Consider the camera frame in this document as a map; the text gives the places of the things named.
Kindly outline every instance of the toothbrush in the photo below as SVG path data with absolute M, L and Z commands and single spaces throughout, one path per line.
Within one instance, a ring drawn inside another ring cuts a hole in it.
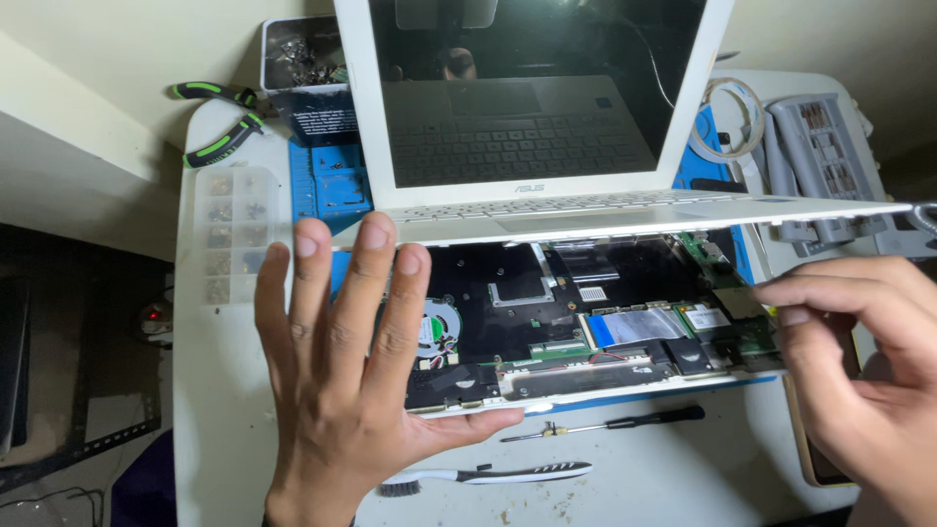
M 493 483 L 527 483 L 531 481 L 549 481 L 567 479 L 592 472 L 590 463 L 581 461 L 554 463 L 533 469 L 514 472 L 481 472 L 456 470 L 409 470 L 398 473 L 384 481 L 378 487 L 378 494 L 387 498 L 412 496 L 420 492 L 420 479 L 435 477 L 470 485 L 488 485 Z

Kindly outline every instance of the screwdriver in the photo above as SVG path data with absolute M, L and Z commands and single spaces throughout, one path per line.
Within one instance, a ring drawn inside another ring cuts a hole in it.
M 501 440 L 502 443 L 510 443 L 511 441 L 521 441 L 522 439 L 533 439 L 535 437 L 550 437 L 555 435 L 566 435 L 575 432 L 584 432 L 587 430 L 598 430 L 598 429 L 633 429 L 634 427 L 640 427 L 641 425 L 660 425 L 663 423 L 674 423 L 677 421 L 695 421 L 706 417 L 706 411 L 703 410 L 703 407 L 696 404 L 688 408 L 683 408 L 681 410 L 672 410 L 670 412 L 658 412 L 656 414 L 641 415 L 639 417 L 624 417 L 621 419 L 616 419 L 614 421 L 605 421 L 601 425 L 593 425 L 591 427 L 581 427 L 578 429 L 567 429 L 565 427 L 558 427 L 556 423 L 549 422 L 547 423 L 546 429 L 543 432 L 533 435 L 522 435 L 519 437 L 506 437 Z

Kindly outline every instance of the fingernail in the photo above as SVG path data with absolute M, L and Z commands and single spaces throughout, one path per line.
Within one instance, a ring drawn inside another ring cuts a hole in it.
M 784 327 L 801 325 L 812 318 L 811 312 L 803 306 L 784 306 L 778 308 L 778 321 Z
M 381 229 L 375 221 L 366 221 L 361 226 L 358 237 L 361 239 L 364 248 L 376 249 L 387 245 L 387 231 Z
M 397 256 L 395 268 L 405 275 L 415 275 L 420 272 L 420 265 L 420 258 L 405 250 Z
M 279 256 L 279 254 L 280 254 L 280 247 L 271 245 L 270 247 L 267 248 L 267 256 L 265 256 L 264 259 L 272 260 L 276 258 L 277 256 Z
M 296 256 L 300 258 L 312 256 L 316 253 L 317 248 L 319 248 L 319 244 L 316 243 L 316 240 L 296 236 Z

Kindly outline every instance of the laptop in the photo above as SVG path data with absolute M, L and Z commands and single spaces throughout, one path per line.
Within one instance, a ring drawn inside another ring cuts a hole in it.
M 670 189 L 732 5 L 337 2 L 375 208 L 428 247 L 905 210 Z
M 670 189 L 732 5 L 336 3 L 375 207 L 433 260 L 408 411 L 543 412 L 784 370 L 712 230 L 909 206 Z

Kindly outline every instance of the laptop screen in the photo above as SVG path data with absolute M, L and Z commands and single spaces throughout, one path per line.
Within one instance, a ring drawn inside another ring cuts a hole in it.
M 706 0 L 371 0 L 398 188 L 654 171 Z

